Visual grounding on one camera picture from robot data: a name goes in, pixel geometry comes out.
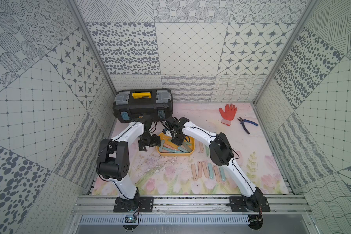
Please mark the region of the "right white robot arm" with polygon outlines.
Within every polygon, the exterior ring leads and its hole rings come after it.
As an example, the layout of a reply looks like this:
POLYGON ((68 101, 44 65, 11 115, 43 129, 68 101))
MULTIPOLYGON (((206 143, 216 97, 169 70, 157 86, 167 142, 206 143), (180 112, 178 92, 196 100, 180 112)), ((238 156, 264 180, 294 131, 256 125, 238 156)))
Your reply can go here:
POLYGON ((230 174, 238 186, 243 199, 243 207, 250 212, 269 212, 270 207, 262 191, 248 178, 238 165, 239 154, 234 151, 224 133, 212 133, 198 127, 189 119, 169 117, 162 122, 163 133, 172 138, 172 143, 180 146, 187 137, 209 147, 210 159, 230 174))

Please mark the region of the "pale pink knife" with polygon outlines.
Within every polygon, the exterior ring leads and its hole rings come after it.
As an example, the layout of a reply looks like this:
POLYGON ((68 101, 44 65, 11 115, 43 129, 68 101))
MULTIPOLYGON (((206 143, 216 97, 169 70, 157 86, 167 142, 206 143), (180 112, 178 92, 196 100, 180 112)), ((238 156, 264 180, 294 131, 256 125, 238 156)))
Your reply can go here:
POLYGON ((202 162, 198 161, 198 178, 201 178, 203 175, 202 162))

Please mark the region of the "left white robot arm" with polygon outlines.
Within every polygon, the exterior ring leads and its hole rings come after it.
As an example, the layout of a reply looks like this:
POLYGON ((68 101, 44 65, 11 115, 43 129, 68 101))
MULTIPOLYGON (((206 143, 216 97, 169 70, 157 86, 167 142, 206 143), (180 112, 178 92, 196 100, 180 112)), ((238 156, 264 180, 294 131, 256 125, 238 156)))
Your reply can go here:
POLYGON ((100 179, 112 182, 119 191, 117 205, 124 211, 136 211, 140 207, 138 188, 128 175, 130 167, 129 147, 136 140, 140 151, 160 146, 160 137, 150 132, 154 119, 150 115, 134 119, 117 136, 100 142, 96 172, 100 179))

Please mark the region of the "light teal knife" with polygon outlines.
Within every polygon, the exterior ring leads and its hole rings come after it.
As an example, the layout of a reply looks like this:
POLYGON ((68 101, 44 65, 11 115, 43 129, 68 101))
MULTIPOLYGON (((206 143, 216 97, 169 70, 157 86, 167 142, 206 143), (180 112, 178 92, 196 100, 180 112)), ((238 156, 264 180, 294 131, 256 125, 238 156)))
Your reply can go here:
POLYGON ((208 169, 209 169, 209 177, 211 180, 214 180, 214 169, 211 163, 208 163, 208 169))

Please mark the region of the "beige pink knife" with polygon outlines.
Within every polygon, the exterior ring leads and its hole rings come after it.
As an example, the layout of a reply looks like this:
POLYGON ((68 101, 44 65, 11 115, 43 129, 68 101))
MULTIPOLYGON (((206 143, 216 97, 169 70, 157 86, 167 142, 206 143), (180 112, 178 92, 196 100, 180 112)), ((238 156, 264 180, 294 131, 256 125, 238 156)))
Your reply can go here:
POLYGON ((198 175, 197 175, 197 170, 196 170, 196 165, 195 164, 191 165, 191 170, 192 170, 193 181, 197 181, 198 180, 198 175))

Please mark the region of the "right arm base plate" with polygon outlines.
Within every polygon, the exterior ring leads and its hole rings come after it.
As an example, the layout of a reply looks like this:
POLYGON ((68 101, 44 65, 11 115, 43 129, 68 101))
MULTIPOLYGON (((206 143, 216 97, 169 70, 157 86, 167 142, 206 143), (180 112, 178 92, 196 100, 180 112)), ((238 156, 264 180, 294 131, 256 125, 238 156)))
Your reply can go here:
POLYGON ((229 197, 227 204, 232 212, 270 212, 271 208, 266 197, 260 198, 258 201, 255 198, 247 198, 244 196, 229 197))

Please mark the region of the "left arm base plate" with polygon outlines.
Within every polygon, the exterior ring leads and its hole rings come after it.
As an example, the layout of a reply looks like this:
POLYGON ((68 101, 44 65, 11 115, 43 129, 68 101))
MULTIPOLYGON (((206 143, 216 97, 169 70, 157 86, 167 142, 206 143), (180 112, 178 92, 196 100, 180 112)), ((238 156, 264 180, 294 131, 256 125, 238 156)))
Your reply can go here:
POLYGON ((114 213, 135 212, 151 213, 153 211, 154 197, 138 197, 136 199, 116 198, 114 213))

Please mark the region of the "yellow plastic storage box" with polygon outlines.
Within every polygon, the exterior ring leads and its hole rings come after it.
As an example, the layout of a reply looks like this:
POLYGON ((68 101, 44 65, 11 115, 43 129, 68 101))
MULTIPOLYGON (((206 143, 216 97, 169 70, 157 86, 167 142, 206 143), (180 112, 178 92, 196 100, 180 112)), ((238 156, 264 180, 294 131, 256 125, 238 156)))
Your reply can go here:
POLYGON ((195 150, 195 140, 192 137, 187 137, 181 146, 177 146, 173 144, 171 142, 172 138, 170 136, 165 135, 164 133, 160 134, 160 138, 161 138, 161 145, 157 146, 156 150, 162 156, 173 156, 173 157, 190 156, 195 150), (167 147, 167 148, 173 148, 173 149, 178 149, 179 147, 182 147, 187 151, 189 151, 189 153, 180 154, 180 153, 160 152, 159 151, 160 147, 167 147))

